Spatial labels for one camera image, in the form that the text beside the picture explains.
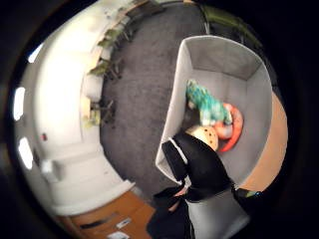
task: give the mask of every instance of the orange toy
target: orange toy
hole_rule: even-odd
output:
[[[224,103],[225,108],[230,111],[232,116],[232,126],[231,125],[224,125],[222,122],[218,122],[214,128],[218,134],[218,137],[221,139],[230,138],[227,144],[221,148],[220,152],[225,152],[230,150],[238,141],[243,126],[243,116],[238,108],[232,106],[231,104]]]

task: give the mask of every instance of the gray carpet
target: gray carpet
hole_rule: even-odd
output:
[[[115,121],[101,128],[106,156],[122,178],[137,183],[148,198],[173,183],[155,167],[171,94],[179,44],[203,35],[203,19],[192,5],[166,6],[147,17],[131,43],[116,52],[123,77],[104,84],[103,102],[114,100]]]

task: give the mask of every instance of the black glove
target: black glove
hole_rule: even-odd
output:
[[[202,200],[231,187],[217,153],[203,141],[181,132],[163,143],[161,149],[176,180],[189,177],[187,200]]]

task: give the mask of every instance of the gray fabric bin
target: gray fabric bin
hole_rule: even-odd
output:
[[[255,53],[229,39],[197,36],[181,42],[156,158],[158,169],[173,181],[160,145],[180,130],[188,79],[195,79],[216,98],[235,105],[243,114],[239,141],[230,151],[219,154],[229,176],[240,186],[258,162],[269,134],[272,90],[267,69]]]

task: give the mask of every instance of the green stuffed toy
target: green stuffed toy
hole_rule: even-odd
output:
[[[218,121],[225,124],[232,123],[231,114],[222,102],[214,98],[205,87],[200,86],[193,79],[187,82],[186,97],[189,107],[199,110],[201,125],[215,125]]]

